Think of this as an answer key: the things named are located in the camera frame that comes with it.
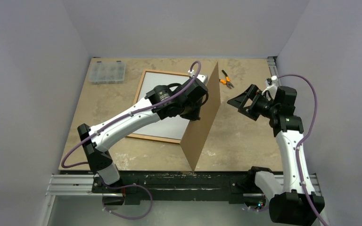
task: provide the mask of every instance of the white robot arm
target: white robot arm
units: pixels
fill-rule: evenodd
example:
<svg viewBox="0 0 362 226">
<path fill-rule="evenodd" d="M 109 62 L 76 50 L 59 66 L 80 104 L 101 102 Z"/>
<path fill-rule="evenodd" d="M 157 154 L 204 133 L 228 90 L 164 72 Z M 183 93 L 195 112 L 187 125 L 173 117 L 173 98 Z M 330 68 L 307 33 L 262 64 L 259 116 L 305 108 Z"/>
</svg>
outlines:
<svg viewBox="0 0 362 226">
<path fill-rule="evenodd" d="M 252 167 L 250 179 L 254 179 L 254 185 L 270 200 L 266 205 L 273 222 L 311 225 L 316 215 L 307 201 L 302 181 L 318 212 L 321 212 L 325 204 L 321 196 L 316 196 L 309 179 L 303 145 L 297 147 L 304 137 L 302 120 L 294 115 L 297 93 L 291 87 L 278 86 L 275 76 L 267 82 L 267 88 L 263 92 L 252 84 L 244 93 L 227 102 L 255 121 L 260 115 L 270 119 L 269 125 L 273 128 L 274 137 L 280 147 L 284 185 L 282 186 L 267 168 Z M 245 106 L 249 99 L 252 104 Z"/>
<path fill-rule="evenodd" d="M 82 145 L 91 171 L 98 173 L 107 185 L 111 185 L 120 180 L 120 175 L 108 150 L 119 140 L 167 117 L 180 115 L 187 120 L 198 120 L 200 107 L 208 97 L 205 86 L 207 81 L 207 76 L 199 75 L 195 79 L 189 78 L 182 85 L 156 86 L 145 98 L 121 114 L 95 126 L 80 125 L 77 130 L 81 140 L 92 137 Z M 163 101 L 169 99 L 171 101 L 161 105 Z"/>
</svg>

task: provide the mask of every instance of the white board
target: white board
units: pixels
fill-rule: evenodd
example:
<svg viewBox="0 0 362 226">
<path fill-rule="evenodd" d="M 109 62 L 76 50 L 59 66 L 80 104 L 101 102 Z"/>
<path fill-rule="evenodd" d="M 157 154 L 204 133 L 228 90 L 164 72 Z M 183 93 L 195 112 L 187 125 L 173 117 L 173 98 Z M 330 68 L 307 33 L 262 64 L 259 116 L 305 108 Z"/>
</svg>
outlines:
<svg viewBox="0 0 362 226">
<path fill-rule="evenodd" d="M 171 83 L 183 84 L 189 79 L 188 76 L 173 75 L 166 73 L 146 72 L 138 101 L 146 96 L 146 93 L 151 91 L 157 85 L 168 85 Z M 134 134 L 165 137 L 170 139 L 182 139 L 189 120 L 183 119 L 180 116 L 166 118 L 164 120 L 152 123 L 134 132 Z"/>
</svg>

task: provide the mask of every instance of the table surface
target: table surface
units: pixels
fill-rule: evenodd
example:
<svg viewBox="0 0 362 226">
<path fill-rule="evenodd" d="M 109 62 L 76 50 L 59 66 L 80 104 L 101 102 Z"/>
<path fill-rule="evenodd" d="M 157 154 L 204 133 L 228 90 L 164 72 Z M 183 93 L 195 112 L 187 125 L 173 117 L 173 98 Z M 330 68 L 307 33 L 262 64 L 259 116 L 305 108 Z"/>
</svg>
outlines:
<svg viewBox="0 0 362 226">
<path fill-rule="evenodd" d="M 244 92 L 250 84 L 265 88 L 265 79 L 270 77 L 265 59 L 93 58 L 91 62 L 108 60 L 126 62 L 124 83 L 96 85 L 91 84 L 86 76 L 63 156 L 80 142 L 77 133 L 79 125 L 96 125 L 132 106 L 144 69 L 185 73 L 195 60 L 200 60 L 201 74 L 210 75 L 218 62 L 219 69 L 226 71 L 235 88 L 229 89 L 220 84 L 221 105 L 196 171 L 239 171 L 252 166 L 282 170 L 279 148 L 268 119 L 259 117 L 253 121 L 227 104 L 229 99 Z M 119 170 L 191 171 L 179 145 L 124 138 L 109 151 Z M 66 164 L 81 161 L 86 161 L 86 157 L 82 148 L 78 148 Z M 89 170 L 89 166 L 81 165 L 71 170 Z"/>
</svg>

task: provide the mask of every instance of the white wall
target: white wall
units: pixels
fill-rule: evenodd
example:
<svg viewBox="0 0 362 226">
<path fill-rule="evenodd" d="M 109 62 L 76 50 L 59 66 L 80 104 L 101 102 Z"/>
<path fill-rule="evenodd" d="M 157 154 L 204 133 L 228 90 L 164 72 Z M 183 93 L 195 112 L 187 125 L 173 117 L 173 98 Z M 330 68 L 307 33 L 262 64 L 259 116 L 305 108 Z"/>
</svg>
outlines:
<svg viewBox="0 0 362 226">
<path fill-rule="evenodd" d="M 87 63 L 61 1 L 0 1 L 0 226 L 36 224 Z"/>
<path fill-rule="evenodd" d="M 93 56 L 276 56 L 309 0 L 63 0 Z"/>
<path fill-rule="evenodd" d="M 317 122 L 305 143 L 331 225 L 362 225 L 362 1 L 310 0 L 277 59 L 280 74 L 308 78 L 319 98 Z M 297 111 L 308 129 L 310 89 L 297 79 Z"/>
</svg>

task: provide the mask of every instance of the orange-handled pliers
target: orange-handled pliers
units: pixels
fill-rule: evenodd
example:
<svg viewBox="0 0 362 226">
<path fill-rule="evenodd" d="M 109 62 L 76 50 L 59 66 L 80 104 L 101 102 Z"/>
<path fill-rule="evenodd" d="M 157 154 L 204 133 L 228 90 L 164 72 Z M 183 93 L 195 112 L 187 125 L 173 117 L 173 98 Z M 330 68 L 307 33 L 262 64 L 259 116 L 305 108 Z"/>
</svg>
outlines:
<svg viewBox="0 0 362 226">
<path fill-rule="evenodd" d="M 223 72 L 223 74 L 225 75 L 225 80 L 224 79 L 220 79 L 220 82 L 224 85 L 226 85 L 228 88 L 232 89 L 234 88 L 234 85 L 231 83 L 230 78 L 228 77 L 227 73 L 224 70 L 221 70 Z"/>
</svg>

